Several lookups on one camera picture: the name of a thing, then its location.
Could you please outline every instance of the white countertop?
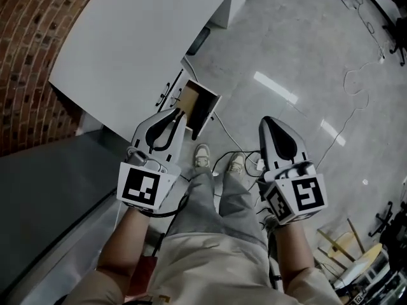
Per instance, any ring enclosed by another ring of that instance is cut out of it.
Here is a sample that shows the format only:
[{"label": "white countertop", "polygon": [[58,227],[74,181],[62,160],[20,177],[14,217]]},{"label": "white countertop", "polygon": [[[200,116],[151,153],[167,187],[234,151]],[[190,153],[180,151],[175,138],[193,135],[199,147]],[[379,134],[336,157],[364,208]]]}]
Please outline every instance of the white countertop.
[{"label": "white countertop", "polygon": [[156,112],[165,84],[223,0],[90,0],[70,31],[50,82],[131,140]]}]

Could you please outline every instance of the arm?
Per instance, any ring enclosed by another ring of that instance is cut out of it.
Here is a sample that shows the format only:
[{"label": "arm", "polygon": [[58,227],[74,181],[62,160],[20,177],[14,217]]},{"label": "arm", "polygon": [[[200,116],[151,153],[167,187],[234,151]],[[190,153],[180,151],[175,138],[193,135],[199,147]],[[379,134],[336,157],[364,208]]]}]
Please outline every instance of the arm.
[{"label": "arm", "polygon": [[149,217],[129,208],[100,254],[96,270],[112,278],[123,295],[139,262],[148,224]]},{"label": "arm", "polygon": [[294,222],[275,231],[277,254],[284,290],[303,270],[314,267],[314,257],[303,226]]}]

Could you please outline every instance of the person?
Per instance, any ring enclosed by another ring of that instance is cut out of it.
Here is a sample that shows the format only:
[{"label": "person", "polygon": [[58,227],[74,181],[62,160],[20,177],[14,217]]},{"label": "person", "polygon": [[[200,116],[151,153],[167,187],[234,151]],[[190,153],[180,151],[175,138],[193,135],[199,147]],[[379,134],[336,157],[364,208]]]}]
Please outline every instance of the person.
[{"label": "person", "polygon": [[[134,304],[341,304],[314,258],[299,222],[275,231],[285,294],[271,287],[267,245],[238,181],[244,155],[235,153],[223,179],[219,213],[205,144],[194,155],[189,200],[162,241],[147,294]],[[141,256],[149,218],[129,208],[100,254],[98,265],[64,305],[123,304]]]}]

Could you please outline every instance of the white sneaker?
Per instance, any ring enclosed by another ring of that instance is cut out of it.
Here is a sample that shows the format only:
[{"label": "white sneaker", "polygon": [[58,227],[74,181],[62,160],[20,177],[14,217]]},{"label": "white sneaker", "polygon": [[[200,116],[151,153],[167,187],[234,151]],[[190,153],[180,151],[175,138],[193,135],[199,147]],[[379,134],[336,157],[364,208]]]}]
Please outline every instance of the white sneaker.
[{"label": "white sneaker", "polygon": [[227,172],[239,176],[242,173],[243,167],[244,167],[244,154],[242,152],[236,152],[230,158]]},{"label": "white sneaker", "polygon": [[198,147],[195,149],[195,154],[194,154],[194,162],[195,162],[195,167],[210,167],[209,163],[209,158],[210,158],[210,152],[209,152],[209,147],[206,144],[200,144]]}]

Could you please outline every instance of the concrete floor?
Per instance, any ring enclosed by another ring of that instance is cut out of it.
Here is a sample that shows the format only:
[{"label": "concrete floor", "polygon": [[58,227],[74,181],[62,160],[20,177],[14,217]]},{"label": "concrete floor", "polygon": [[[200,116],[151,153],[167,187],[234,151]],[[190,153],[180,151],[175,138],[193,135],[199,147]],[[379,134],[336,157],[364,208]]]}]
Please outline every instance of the concrete floor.
[{"label": "concrete floor", "polygon": [[[365,248],[372,246],[368,231],[377,225],[375,214],[389,200],[399,204],[407,174],[407,69],[400,67],[399,54],[389,53],[393,43],[382,29],[381,14],[364,1],[361,15],[384,48],[383,64],[356,10],[340,0],[247,0],[230,28],[212,26],[208,40],[190,57],[200,82],[223,96],[217,113],[243,148],[259,149],[258,125],[266,115],[284,121],[305,140],[329,198],[328,209],[303,222],[314,250],[328,248],[316,229],[336,238],[349,230],[347,217]],[[368,62],[348,74],[344,89],[345,73]],[[257,72],[289,91],[289,101],[255,80]],[[186,139],[185,176],[198,142],[209,144],[212,164],[237,150],[215,119],[198,141]],[[225,166],[226,161],[220,163],[219,171]],[[242,178],[246,187],[253,182]],[[174,193],[181,197],[185,187],[178,182]],[[257,186],[251,192],[256,200]],[[153,223],[166,224],[165,219]]]}]

